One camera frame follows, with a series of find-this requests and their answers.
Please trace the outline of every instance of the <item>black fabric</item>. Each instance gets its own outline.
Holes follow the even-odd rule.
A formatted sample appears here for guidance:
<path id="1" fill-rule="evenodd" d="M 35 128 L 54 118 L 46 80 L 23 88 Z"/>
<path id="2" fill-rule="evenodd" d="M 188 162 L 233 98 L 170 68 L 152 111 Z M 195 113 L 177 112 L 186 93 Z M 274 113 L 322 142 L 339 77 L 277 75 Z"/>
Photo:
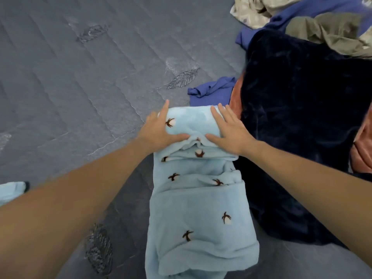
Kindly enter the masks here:
<path id="1" fill-rule="evenodd" d="M 372 61 L 272 30 L 256 33 L 246 57 L 241 120 L 248 131 L 275 148 L 347 172 L 354 137 L 371 103 Z M 269 235 L 343 246 L 258 166 L 240 157 L 235 167 L 253 215 Z"/>

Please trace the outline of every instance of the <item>person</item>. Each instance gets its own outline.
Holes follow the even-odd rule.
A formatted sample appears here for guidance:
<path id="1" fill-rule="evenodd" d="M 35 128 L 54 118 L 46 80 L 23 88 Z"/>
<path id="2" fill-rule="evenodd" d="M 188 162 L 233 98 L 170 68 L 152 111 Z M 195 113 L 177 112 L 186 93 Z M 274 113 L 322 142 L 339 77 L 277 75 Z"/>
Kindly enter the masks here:
<path id="1" fill-rule="evenodd" d="M 149 154 L 189 135 L 165 131 L 169 101 L 152 112 L 124 148 L 31 190 L 0 207 L 2 278 L 54 278 L 78 243 Z M 211 107 L 222 149 L 247 157 L 301 202 L 351 251 L 372 266 L 372 184 L 277 150 L 249 134 L 229 106 Z"/>

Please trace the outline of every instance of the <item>light blue fleece garment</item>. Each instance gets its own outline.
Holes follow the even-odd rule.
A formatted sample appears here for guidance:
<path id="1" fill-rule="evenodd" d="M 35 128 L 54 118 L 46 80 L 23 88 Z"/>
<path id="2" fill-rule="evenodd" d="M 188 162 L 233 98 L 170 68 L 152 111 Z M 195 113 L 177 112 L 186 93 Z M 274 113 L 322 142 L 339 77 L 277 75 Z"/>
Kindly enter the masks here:
<path id="1" fill-rule="evenodd" d="M 256 264 L 245 184 L 232 163 L 238 156 L 205 138 L 220 136 L 210 107 L 169 109 L 165 128 L 190 138 L 154 153 L 147 278 L 223 279 Z"/>
<path id="2" fill-rule="evenodd" d="M 27 188 L 25 182 L 8 182 L 0 184 L 0 206 L 22 195 Z"/>

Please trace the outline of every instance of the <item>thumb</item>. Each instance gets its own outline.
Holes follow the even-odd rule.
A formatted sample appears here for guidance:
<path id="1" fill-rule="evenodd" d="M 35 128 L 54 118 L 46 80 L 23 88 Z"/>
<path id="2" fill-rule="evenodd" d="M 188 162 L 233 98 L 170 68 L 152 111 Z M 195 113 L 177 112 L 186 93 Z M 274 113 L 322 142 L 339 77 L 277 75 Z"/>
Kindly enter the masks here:
<path id="1" fill-rule="evenodd" d="M 177 134 L 177 135 L 170 135 L 170 140 L 172 143 L 176 143 L 176 142 L 181 142 L 183 140 L 186 140 L 189 137 L 190 137 L 189 134 L 182 133 L 182 134 Z"/>
<path id="2" fill-rule="evenodd" d="M 222 138 L 216 136 L 216 135 L 213 135 L 213 134 L 206 134 L 205 137 L 211 141 L 212 143 L 215 143 L 217 146 L 219 146 L 221 148 L 221 145 L 222 145 Z"/>

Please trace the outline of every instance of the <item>brown printed motif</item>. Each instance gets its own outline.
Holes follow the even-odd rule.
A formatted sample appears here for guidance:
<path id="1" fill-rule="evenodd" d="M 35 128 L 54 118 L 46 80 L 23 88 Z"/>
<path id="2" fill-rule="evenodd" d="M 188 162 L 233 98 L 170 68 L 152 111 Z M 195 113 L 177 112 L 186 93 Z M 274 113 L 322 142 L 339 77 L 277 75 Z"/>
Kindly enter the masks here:
<path id="1" fill-rule="evenodd" d="M 224 224 L 231 224 L 231 216 L 226 214 L 226 212 L 224 213 L 224 216 L 222 217 L 222 220 L 224 221 Z"/>
<path id="2" fill-rule="evenodd" d="M 216 181 L 216 183 L 217 183 L 216 186 L 221 186 L 221 185 L 223 185 L 223 182 L 221 182 L 219 179 L 213 179 L 213 181 Z"/>
<path id="3" fill-rule="evenodd" d="M 176 124 L 176 121 L 174 118 L 170 118 L 167 120 L 167 122 L 165 122 L 165 125 L 168 127 L 173 127 L 175 124 Z"/>
<path id="4" fill-rule="evenodd" d="M 202 158 L 204 154 L 205 154 L 205 153 L 204 153 L 203 150 L 197 149 L 197 150 L 195 151 L 195 155 L 196 155 L 197 158 Z"/>
<path id="5" fill-rule="evenodd" d="M 171 181 L 174 181 L 176 176 L 180 176 L 178 173 L 173 173 L 173 175 L 169 176 L 168 179 L 171 179 Z"/>
<path id="6" fill-rule="evenodd" d="M 194 233 L 194 231 L 187 230 L 186 233 L 182 236 L 183 238 L 186 238 L 187 242 L 190 242 L 191 239 L 189 238 L 189 234 Z"/>

